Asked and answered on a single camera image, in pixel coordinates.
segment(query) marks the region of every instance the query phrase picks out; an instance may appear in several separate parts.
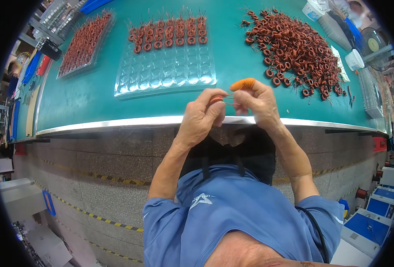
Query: pile of inductors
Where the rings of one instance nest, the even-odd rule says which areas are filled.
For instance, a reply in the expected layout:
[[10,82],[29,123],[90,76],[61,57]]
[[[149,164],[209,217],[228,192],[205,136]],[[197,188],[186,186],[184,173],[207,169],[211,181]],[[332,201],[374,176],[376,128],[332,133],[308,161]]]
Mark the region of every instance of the pile of inductors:
[[244,7],[250,21],[240,26],[248,27],[245,43],[255,51],[262,51],[265,75],[274,86],[302,88],[302,95],[309,97],[319,91],[320,99],[330,100],[332,91],[347,96],[340,86],[340,68],[325,39],[308,23],[291,19],[274,7],[265,8],[259,16]]
[[159,50],[163,45],[167,48],[172,47],[174,44],[181,47],[185,42],[192,46],[196,42],[200,44],[207,43],[207,31],[206,31],[206,17],[200,14],[197,17],[193,17],[192,10],[188,12],[188,18],[182,17],[182,11],[179,14],[179,18],[176,19],[173,13],[169,15],[166,22],[163,17],[160,17],[158,21],[154,19],[142,23],[140,22],[139,27],[134,27],[130,22],[129,28],[129,41],[135,44],[133,51],[136,54],[141,53],[141,50],[150,51],[153,47]]
[[60,76],[87,65],[92,61],[95,46],[111,15],[112,13],[110,11],[104,9],[101,15],[98,14],[94,18],[88,18],[75,32],[68,46],[68,50],[62,58],[62,63],[59,67]]

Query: blue t-shirt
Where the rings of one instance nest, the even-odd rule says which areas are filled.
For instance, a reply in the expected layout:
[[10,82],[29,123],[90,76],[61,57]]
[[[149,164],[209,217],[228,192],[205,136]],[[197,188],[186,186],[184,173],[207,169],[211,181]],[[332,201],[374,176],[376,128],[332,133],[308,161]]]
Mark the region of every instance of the blue t-shirt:
[[[259,182],[248,170],[240,177],[236,165],[213,165],[209,171],[205,181],[201,169],[179,179],[179,203],[152,198],[145,204],[146,266],[203,266],[232,230],[247,233],[286,259],[323,262],[316,228],[282,192]],[[332,259],[340,242],[344,205],[310,196],[297,206],[317,221]]]

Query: yellow black hazard stripe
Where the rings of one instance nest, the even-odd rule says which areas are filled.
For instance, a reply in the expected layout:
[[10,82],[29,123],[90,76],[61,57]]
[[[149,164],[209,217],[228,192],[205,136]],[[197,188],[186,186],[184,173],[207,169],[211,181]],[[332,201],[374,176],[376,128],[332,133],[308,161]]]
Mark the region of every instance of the yellow black hazard stripe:
[[[334,172],[334,171],[337,171],[337,170],[340,170],[340,169],[344,169],[344,168],[353,166],[353,165],[355,165],[355,164],[358,164],[358,163],[360,163],[360,162],[364,162],[364,161],[366,161],[366,160],[368,160],[368,159],[370,159],[370,158],[359,159],[359,160],[357,160],[357,161],[354,161],[354,162],[351,162],[351,163],[348,163],[348,164],[345,164],[345,165],[342,165],[342,166],[339,166],[339,167],[335,167],[335,168],[329,168],[329,169],[326,169],[326,170],[315,171],[315,172],[313,172],[313,177],[317,177],[317,176],[320,176],[320,175],[323,175],[323,174],[327,174],[327,173]],[[273,179],[273,185],[274,185],[274,184],[287,183],[287,182],[290,182],[289,177],[283,177],[283,178],[275,178],[275,179]]]
[[93,246],[95,246],[95,247],[98,247],[98,248],[100,248],[100,249],[102,249],[102,250],[105,250],[106,252],[109,252],[109,253],[111,253],[111,254],[114,254],[114,255],[116,255],[116,256],[118,256],[118,257],[121,257],[121,258],[124,258],[124,259],[127,259],[127,260],[131,260],[131,261],[139,262],[139,263],[144,263],[143,261],[136,260],[136,259],[132,259],[132,258],[129,258],[129,257],[127,257],[127,256],[123,256],[122,254],[115,253],[114,251],[111,251],[111,250],[106,249],[106,248],[104,248],[104,247],[101,247],[101,246],[99,246],[98,244],[93,243],[93,242],[90,241],[89,239],[86,239],[86,238],[82,237],[81,235],[79,235],[78,233],[74,232],[73,230],[71,230],[70,228],[68,228],[68,226],[66,226],[65,224],[63,224],[62,222],[60,222],[58,219],[55,218],[55,220],[56,220],[58,223],[60,223],[63,227],[65,227],[66,229],[70,230],[71,232],[73,232],[74,234],[76,234],[76,235],[77,235],[78,237],[80,237],[81,239],[87,241],[88,243],[91,243],[91,244],[92,244]]
[[357,190],[360,186],[362,186],[365,182],[367,182],[367,180],[372,179],[372,175],[369,176],[367,179],[365,179],[363,182],[361,182],[358,186],[356,186],[355,188],[353,188],[351,191],[349,191],[347,194],[343,195],[342,197],[338,198],[337,201],[339,201],[341,198],[346,197],[347,195],[351,194],[352,192],[354,192],[355,190]]
[[77,174],[83,174],[83,175],[87,175],[93,178],[98,178],[98,179],[102,179],[102,180],[109,180],[109,181],[113,181],[113,182],[120,182],[123,184],[135,184],[135,185],[150,185],[151,182],[150,181],[142,181],[142,180],[136,180],[136,179],[125,179],[125,178],[119,178],[119,177],[114,177],[112,175],[102,175],[102,174],[97,174],[91,171],[86,171],[86,170],[79,170],[76,168],[72,168],[72,167],[67,167],[67,166],[63,166],[60,164],[56,164],[53,162],[48,161],[47,159],[44,158],[39,158],[37,156],[34,156],[33,154],[30,154],[33,158],[39,159],[44,163],[53,165],[57,168],[60,168],[62,170],[68,170],[68,171],[72,171],[74,173]]
[[74,205],[72,205],[71,203],[69,203],[68,201],[63,200],[62,198],[58,197],[56,194],[54,194],[54,193],[52,193],[51,191],[49,191],[48,189],[46,189],[46,188],[45,188],[42,184],[40,184],[36,179],[33,179],[33,180],[34,180],[34,183],[35,183],[36,185],[38,185],[41,189],[46,190],[50,195],[52,195],[53,197],[57,198],[57,199],[60,200],[62,203],[65,203],[66,205],[70,206],[71,208],[76,209],[77,211],[81,211],[82,213],[84,213],[84,214],[86,214],[86,215],[88,215],[88,216],[90,216],[90,217],[92,217],[92,218],[95,218],[95,219],[97,219],[97,220],[101,220],[101,221],[103,221],[103,222],[106,222],[106,223],[115,225],[115,226],[117,226],[117,227],[126,228],[126,229],[133,230],[133,231],[137,231],[137,232],[143,232],[143,231],[144,231],[143,228],[133,227],[133,226],[126,225],[126,224],[122,224],[122,223],[119,223],[119,222],[115,222],[115,221],[112,221],[112,220],[109,220],[109,219],[105,219],[104,217],[97,216],[97,215],[92,214],[92,213],[90,213],[90,212],[88,212],[88,211],[85,211],[85,210],[83,210],[83,209],[81,209],[81,208],[79,208],[79,207],[77,207],[77,206],[74,206]]
[[[91,177],[97,178],[97,179],[109,180],[109,181],[113,181],[113,182],[121,182],[123,184],[135,184],[135,185],[150,185],[151,184],[150,181],[143,181],[143,180],[136,180],[136,179],[125,179],[125,178],[114,177],[114,176],[111,176],[111,175],[97,174],[97,173],[94,173],[94,172],[91,172],[91,171],[86,171],[86,170],[79,170],[79,169],[76,169],[76,168],[67,167],[67,166],[63,166],[63,165],[60,165],[60,164],[56,164],[56,163],[50,162],[47,159],[39,158],[39,157],[34,156],[32,154],[30,154],[30,155],[33,158],[39,159],[39,160],[41,160],[41,161],[43,161],[45,163],[53,165],[53,166],[55,166],[57,168],[60,168],[62,170],[72,171],[72,172],[75,172],[75,173],[78,173],[78,174],[91,176]],[[315,172],[313,172],[313,177],[317,177],[317,176],[320,176],[322,174],[326,174],[326,173],[337,171],[337,170],[340,170],[340,169],[343,169],[343,168],[346,168],[346,167],[350,167],[352,165],[355,165],[355,164],[358,164],[360,162],[363,162],[363,161],[365,161],[367,159],[368,158],[366,158],[366,159],[359,159],[357,161],[354,161],[354,162],[351,162],[351,163],[348,163],[348,164],[345,164],[345,165],[342,165],[342,166],[339,166],[339,167],[329,168],[329,169],[326,169],[326,170],[315,171]],[[273,185],[274,184],[289,183],[289,182],[290,182],[289,177],[282,177],[282,178],[274,178],[273,179]]]

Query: white plastic container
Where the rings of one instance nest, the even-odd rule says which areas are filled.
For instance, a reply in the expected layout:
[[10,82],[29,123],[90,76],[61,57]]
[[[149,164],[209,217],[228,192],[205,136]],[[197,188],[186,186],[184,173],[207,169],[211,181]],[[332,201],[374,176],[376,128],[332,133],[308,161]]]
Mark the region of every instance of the white plastic container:
[[350,67],[350,69],[352,71],[361,69],[364,67],[364,62],[363,62],[363,58],[361,58],[359,52],[357,52],[357,50],[353,49],[353,51],[351,51],[351,53],[349,53],[348,55],[345,56],[345,61],[348,64],[348,67]]
[[302,12],[312,21],[317,21],[317,19],[326,13],[320,10],[312,1],[307,2]]

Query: teal workbench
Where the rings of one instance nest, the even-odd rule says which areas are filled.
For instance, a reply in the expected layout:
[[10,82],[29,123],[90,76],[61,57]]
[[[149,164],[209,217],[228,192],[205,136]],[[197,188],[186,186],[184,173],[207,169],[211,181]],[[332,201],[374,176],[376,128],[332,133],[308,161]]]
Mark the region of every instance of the teal workbench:
[[[261,1],[249,0],[246,3],[254,11],[263,8]],[[301,17],[323,37],[326,36],[317,22],[311,21],[302,13],[305,3],[304,0],[263,2],[264,6],[271,8],[271,5],[274,5],[290,17]],[[93,16],[103,8],[113,8],[117,20],[99,53],[96,66],[92,70],[72,78],[56,79],[61,60],[52,62],[41,96],[37,134],[55,132],[56,130],[53,128],[66,130],[67,128],[62,126],[73,124],[182,115],[186,104],[195,100],[204,87],[195,86],[196,91],[193,92],[159,94],[120,101],[114,97],[114,85],[120,56],[125,44],[129,44],[125,21],[130,19],[137,23],[141,19],[141,13],[146,18],[148,8],[150,8],[151,16],[154,15],[155,18],[158,18],[158,11],[162,11],[162,8],[165,11],[173,10],[176,13],[182,9],[183,5],[185,8],[192,8],[194,13],[200,8],[200,10],[205,10],[207,14],[217,77],[217,84],[209,87],[229,91],[233,82],[248,77],[254,77],[271,85],[271,80],[268,80],[264,75],[266,67],[262,63],[262,55],[244,43],[245,29],[236,26],[245,14],[243,9],[237,9],[243,6],[242,1],[114,0],[89,14],[89,16]],[[67,49],[72,35],[73,33],[61,46],[63,51]],[[339,51],[345,63],[344,57],[349,51],[344,51],[329,38],[327,40]],[[319,98],[304,99],[300,93],[296,94],[296,91],[291,89],[292,86],[284,88],[281,85],[274,89],[280,117],[286,120],[300,119],[334,124],[343,123],[362,129],[364,127],[376,129],[374,121],[364,110],[357,75],[348,66],[345,66],[345,70],[350,82],[345,83],[343,88],[350,85],[352,94],[356,97],[353,108],[349,105],[349,97],[333,95],[330,97],[332,99],[331,105],[328,101],[321,101]],[[226,107],[226,115],[234,116],[231,106]]]

